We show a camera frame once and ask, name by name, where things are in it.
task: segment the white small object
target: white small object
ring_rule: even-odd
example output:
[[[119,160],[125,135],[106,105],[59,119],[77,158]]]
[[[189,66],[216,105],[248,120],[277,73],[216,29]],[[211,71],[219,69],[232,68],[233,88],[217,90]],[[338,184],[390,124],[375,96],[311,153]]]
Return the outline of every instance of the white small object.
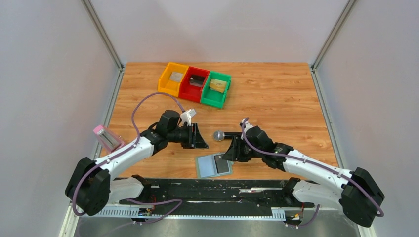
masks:
[[[339,174],[337,174],[337,177],[338,178],[340,178],[341,176],[342,176],[342,174],[343,174],[343,172],[344,172],[345,170],[344,169],[341,169],[340,171],[339,171]]]
[[[253,127],[253,125],[251,125],[248,121],[245,122],[245,132],[244,134],[246,134],[246,132],[251,129]]]
[[[175,82],[180,82],[180,80],[182,80],[182,77],[183,77],[182,73],[172,72],[170,74],[170,80],[175,81]]]
[[[181,124],[183,125],[185,122],[188,125],[191,125],[192,121],[191,118],[196,115],[195,109],[188,109],[180,115]]]

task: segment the wooden block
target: wooden block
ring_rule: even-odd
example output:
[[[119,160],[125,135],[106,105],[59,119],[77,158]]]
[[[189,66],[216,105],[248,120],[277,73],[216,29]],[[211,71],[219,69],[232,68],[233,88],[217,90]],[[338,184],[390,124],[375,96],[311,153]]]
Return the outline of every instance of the wooden block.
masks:
[[[224,93],[226,86],[227,82],[223,80],[211,79],[211,81],[209,82],[209,87],[211,89],[219,91],[221,93]]]

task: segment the robotic arm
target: robotic arm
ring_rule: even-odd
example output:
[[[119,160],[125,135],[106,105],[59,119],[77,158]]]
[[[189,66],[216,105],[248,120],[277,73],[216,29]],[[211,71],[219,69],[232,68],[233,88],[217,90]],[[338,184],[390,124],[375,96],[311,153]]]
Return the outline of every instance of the robotic arm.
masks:
[[[181,115],[176,111],[167,110],[159,122],[140,133],[139,141],[136,139],[97,160],[90,160],[87,157],[81,159],[67,185],[66,196],[73,200],[76,187],[83,177],[95,166],[104,163],[82,182],[77,190],[77,206],[91,216],[100,212],[107,203],[126,198],[141,198],[145,193],[145,187],[150,186],[144,178],[134,175],[127,179],[114,179],[138,161],[164,149],[169,142],[180,143],[185,149],[207,149],[208,145],[200,135],[198,125],[191,123],[191,117],[195,114],[195,110],[191,109]]]
[[[158,122],[119,150],[97,160],[81,159],[65,195],[90,216],[100,212],[106,204],[122,199],[147,201],[151,184],[144,178],[133,175],[127,179],[114,179],[138,161],[164,149],[169,142],[180,143],[185,149],[207,149],[197,124],[191,122],[195,113],[195,110],[187,110],[180,115],[167,110]],[[223,159],[247,162],[251,158],[261,158],[271,168],[314,181],[291,178],[283,187],[284,199],[289,203],[311,202],[332,207],[364,227],[371,226],[378,216],[377,211],[382,215],[380,205],[384,194],[366,170],[351,171],[324,164],[291,146],[274,143],[263,130],[246,119],[241,125],[243,133],[232,137]]]
[[[243,133],[233,136],[223,159],[247,162],[251,158],[261,158],[271,168],[307,177],[315,183],[291,178],[284,186],[287,195],[284,198],[290,202],[297,200],[331,207],[361,226],[371,226],[384,194],[366,170],[358,167],[351,171],[327,165],[291,146],[274,143],[263,130],[246,119],[241,126]]]

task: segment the purple cable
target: purple cable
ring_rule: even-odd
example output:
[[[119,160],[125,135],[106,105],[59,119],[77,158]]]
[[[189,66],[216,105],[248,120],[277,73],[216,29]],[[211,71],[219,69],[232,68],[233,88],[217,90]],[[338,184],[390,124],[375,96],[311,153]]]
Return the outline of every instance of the purple cable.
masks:
[[[169,200],[169,201],[162,201],[162,202],[154,202],[154,203],[144,203],[144,202],[139,202],[139,201],[135,201],[135,200],[132,200],[132,199],[130,199],[130,198],[128,198],[128,199],[126,199],[126,200],[128,200],[128,201],[130,201],[130,202],[132,202],[132,203],[135,203],[135,204],[138,204],[138,205],[150,205],[150,204],[152,204],[152,205],[165,205],[165,204],[169,204],[169,203],[172,203],[172,202],[175,202],[175,201],[178,201],[179,203],[172,209],[172,210],[170,210],[168,213],[166,213],[166,214],[164,214],[163,216],[161,216],[161,217],[159,217],[159,218],[157,218],[157,219],[155,219],[155,220],[152,220],[152,221],[148,221],[148,222],[141,222],[142,224],[153,224],[153,223],[156,223],[156,222],[158,222],[158,221],[161,221],[161,220],[163,220],[163,218],[165,218],[165,217],[167,217],[167,216],[169,216],[172,212],[174,212],[181,204],[182,204],[182,200],[180,200],[180,199],[172,199],[172,200]]]
[[[296,228],[296,229],[300,229],[300,228],[304,228],[304,227],[309,226],[311,223],[313,223],[313,221],[319,215],[319,210],[320,210],[320,205],[317,205],[316,212],[314,212],[313,217],[307,223],[305,223],[303,225],[297,225],[297,226],[296,225],[290,225],[290,224],[288,224],[288,226],[291,226],[291,227]]]
[[[149,95],[147,95],[146,97],[144,97],[139,103],[138,103],[138,105],[135,107],[135,109],[134,109],[134,111],[132,111],[132,115],[131,115],[131,122],[132,122],[132,125],[134,126],[134,128],[135,128],[135,131],[137,132],[137,139],[135,140],[135,143],[134,143],[134,145],[137,145],[138,144],[138,142],[140,141],[140,131],[138,130],[138,127],[137,127],[137,125],[135,124],[135,121],[134,121],[134,115],[135,115],[135,112],[137,112],[137,109],[140,107],[140,105],[146,100],[146,99],[148,99],[148,98],[150,98],[151,96],[153,96],[153,95],[158,95],[158,94],[161,94],[161,95],[167,95],[167,96],[169,96],[170,98],[172,98],[176,103],[177,103],[177,105],[179,106],[179,108],[180,108],[180,110],[182,111],[182,112],[184,112],[185,110],[183,109],[183,107],[182,107],[182,105],[180,104],[180,102],[174,97],[174,96],[172,96],[172,95],[170,95],[170,94],[167,94],[167,93],[164,93],[164,92],[154,92],[154,93],[151,93],[151,94],[149,94]],[[131,147],[129,147],[129,148],[127,148],[127,149],[125,149],[124,151],[122,151],[122,152],[120,152],[120,153],[118,153],[118,154],[116,154],[116,155],[113,155],[112,157],[110,157],[108,160],[109,161],[112,161],[112,160],[114,160],[114,159],[116,159],[116,158],[118,158],[118,157],[120,157],[120,156],[122,156],[123,154],[125,154],[125,153],[127,153],[127,152],[129,152],[131,149],[133,149],[134,148],[134,145],[132,145]],[[85,181],[85,179],[87,178],[87,177],[89,177],[89,175],[94,171],[94,170],[96,170],[97,168],[99,168],[99,167],[101,167],[102,165],[104,165],[104,164],[106,164],[107,163],[107,160],[104,160],[103,162],[101,162],[101,163],[99,163],[99,164],[97,164],[97,165],[95,165],[92,169],[90,169],[88,172],[86,172],[86,174],[84,174],[83,175],[83,177],[80,179],[80,181],[79,181],[79,183],[77,184],[77,186],[76,186],[76,188],[74,189],[74,194],[73,194],[73,198],[72,198],[72,200],[73,200],[73,202],[72,202],[72,208],[73,208],[73,212],[74,212],[74,214],[76,215],[76,216],[83,216],[84,214],[86,214],[85,212],[78,212],[77,211],[77,206],[76,206],[76,199],[77,199],[77,194],[79,193],[79,190],[80,190],[80,187],[82,186],[82,183]]]
[[[159,217],[158,219],[155,219],[155,220],[152,220],[152,221],[148,221],[148,222],[134,222],[135,224],[140,224],[140,225],[145,225],[145,224],[153,224],[153,223],[156,223],[156,222],[158,222],[158,221],[161,221],[161,220],[163,220],[163,218],[165,218],[165,217],[167,217],[168,215],[170,215],[172,212],[174,212],[181,204],[182,204],[182,200],[180,200],[180,199],[172,199],[172,200],[169,200],[169,201],[162,201],[162,202],[154,202],[154,203],[145,203],[145,202],[139,202],[139,201],[135,201],[135,200],[132,200],[132,199],[130,199],[130,198],[128,198],[128,199],[126,199],[127,201],[130,201],[130,202],[132,202],[132,203],[135,203],[135,204],[138,204],[138,205],[150,205],[150,204],[153,204],[153,205],[165,205],[165,204],[168,204],[168,203],[172,203],[172,202],[175,202],[175,201],[178,201],[179,203],[178,203],[178,205],[176,205],[172,210],[170,210],[168,213],[166,213],[165,215],[163,215],[162,217]],[[123,228],[123,227],[125,227],[125,226],[130,226],[130,225],[132,225],[133,224],[133,222],[128,222],[128,223],[125,223],[125,224],[122,224],[122,225],[120,225],[120,226],[117,226],[117,227],[115,227],[114,229],[112,229],[112,230],[110,230],[110,231],[108,231],[107,233],[105,233],[104,235],[102,235],[101,237],[104,237],[104,236],[107,236],[107,235],[109,235],[110,233],[112,233],[112,232],[114,232],[114,231],[116,231],[116,230],[119,230],[119,229],[121,229],[121,228]]]
[[[243,124],[242,124],[242,133],[243,134],[245,134],[245,124],[246,124],[246,122],[249,120],[249,117],[247,117],[247,118],[245,118],[245,120],[243,121]],[[331,168],[329,168],[329,167],[327,167],[327,166],[324,166],[324,165],[322,165],[322,164],[319,164],[319,163],[317,163],[317,162],[314,162],[314,161],[311,161],[311,160],[305,160],[305,159],[303,159],[303,158],[300,158],[300,157],[295,157],[295,156],[290,156],[290,155],[286,155],[286,154],[279,154],[279,153],[271,153],[271,152],[266,152],[266,151],[262,151],[262,150],[259,150],[258,148],[256,148],[256,147],[254,147],[250,142],[249,142],[249,140],[247,139],[247,137],[244,135],[243,136],[244,137],[244,139],[245,139],[245,141],[246,141],[246,143],[253,149],[253,150],[255,150],[255,151],[257,151],[257,152],[259,152],[259,153],[262,153],[262,154],[265,154],[265,155],[270,155],[270,156],[278,156],[278,157],[287,157],[287,158],[291,158],[291,159],[296,159],[296,160],[299,160],[299,161],[303,161],[303,162],[306,162],[306,163],[310,163],[310,164],[313,164],[313,165],[315,165],[315,166],[318,166],[318,167],[320,167],[320,168],[323,168],[323,169],[325,169],[325,170],[327,170],[327,171],[329,171],[329,172],[331,172],[332,174],[336,174],[336,175],[339,175],[339,172],[337,172],[336,170],[334,170],[334,169],[331,169]],[[346,175],[344,175],[344,174],[342,174],[341,175],[341,177],[342,178],[344,178],[344,179],[346,179],[347,181],[349,181],[351,184],[353,184],[357,189],[359,189],[359,191],[361,191],[367,198],[368,198],[368,200],[374,205],[374,207],[379,211],[379,214],[376,214],[376,216],[378,216],[378,217],[383,217],[384,216],[384,212],[383,212],[383,210],[381,209],[381,207],[377,204],[377,202],[376,201],[374,201],[374,199],[367,193],[367,191],[365,191],[359,184],[357,184],[355,181],[353,181],[352,179],[350,179],[348,176],[346,176]]]

